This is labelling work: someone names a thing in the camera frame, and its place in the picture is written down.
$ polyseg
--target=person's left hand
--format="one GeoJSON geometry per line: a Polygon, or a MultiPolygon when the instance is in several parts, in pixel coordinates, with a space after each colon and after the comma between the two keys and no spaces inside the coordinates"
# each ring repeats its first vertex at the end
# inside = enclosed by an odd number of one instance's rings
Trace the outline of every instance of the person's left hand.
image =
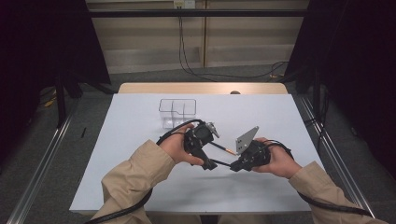
{"type": "Polygon", "coordinates": [[[193,157],[184,150],[184,133],[193,127],[194,125],[190,123],[179,128],[174,134],[170,135],[160,144],[160,147],[174,160],[176,164],[180,163],[181,161],[188,162],[192,165],[204,164],[203,160],[193,157]]]}

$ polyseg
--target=white paper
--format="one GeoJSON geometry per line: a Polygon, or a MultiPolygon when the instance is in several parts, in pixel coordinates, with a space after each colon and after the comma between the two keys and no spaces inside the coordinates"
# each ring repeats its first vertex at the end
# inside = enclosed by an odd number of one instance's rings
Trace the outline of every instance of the white paper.
{"type": "MultiPolygon", "coordinates": [[[[277,140],[291,149],[302,166],[316,161],[323,167],[297,107],[288,94],[117,94],[70,207],[82,214],[103,205],[101,179],[127,160],[145,141],[158,141],[163,129],[161,99],[195,99],[196,118],[214,122],[220,138],[214,142],[235,151],[235,139],[259,126],[256,137],[277,140]]],[[[206,155],[231,163],[237,157],[206,145],[206,155]]],[[[309,211],[288,180],[271,174],[240,171],[219,165],[178,164],[169,178],[153,190],[145,205],[148,212],[172,214],[275,213],[309,211]]]]}

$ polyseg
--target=beige sleeve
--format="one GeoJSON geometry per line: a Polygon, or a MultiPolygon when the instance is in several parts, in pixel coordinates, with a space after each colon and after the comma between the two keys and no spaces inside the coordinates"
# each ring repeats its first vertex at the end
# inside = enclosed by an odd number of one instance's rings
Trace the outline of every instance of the beige sleeve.
{"type": "MultiPolygon", "coordinates": [[[[174,161],[154,142],[148,140],[128,161],[108,172],[102,180],[105,204],[92,219],[128,208],[142,200],[148,191],[165,180],[174,161]]],[[[106,223],[150,223],[144,208],[106,223]]]]}
{"type": "MultiPolygon", "coordinates": [[[[311,162],[290,180],[290,184],[303,195],[328,204],[358,207],[350,202],[344,192],[335,186],[326,172],[316,162],[311,162]]],[[[371,217],[342,212],[333,212],[310,205],[315,223],[386,223],[371,217]]]]}

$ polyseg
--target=pen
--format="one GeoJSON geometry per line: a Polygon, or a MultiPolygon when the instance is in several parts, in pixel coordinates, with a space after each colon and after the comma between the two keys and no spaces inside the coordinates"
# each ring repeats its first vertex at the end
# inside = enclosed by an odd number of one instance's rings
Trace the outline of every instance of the pen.
{"type": "Polygon", "coordinates": [[[226,152],[228,152],[228,153],[230,153],[230,154],[236,156],[236,154],[235,154],[232,150],[230,150],[230,149],[228,149],[228,148],[222,147],[221,145],[218,145],[218,144],[216,144],[216,143],[214,143],[214,142],[209,142],[209,143],[210,143],[211,145],[215,146],[215,147],[218,147],[218,148],[221,149],[221,150],[224,150],[224,151],[226,151],[226,152]]]}

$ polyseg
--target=black horizontal bar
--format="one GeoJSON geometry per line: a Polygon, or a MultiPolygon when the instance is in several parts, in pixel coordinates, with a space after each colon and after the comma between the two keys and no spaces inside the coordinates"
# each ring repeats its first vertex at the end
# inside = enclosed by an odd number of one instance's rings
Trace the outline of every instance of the black horizontal bar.
{"type": "Polygon", "coordinates": [[[149,9],[99,10],[92,9],[92,18],[123,17],[304,17],[305,9],[149,9]]]}

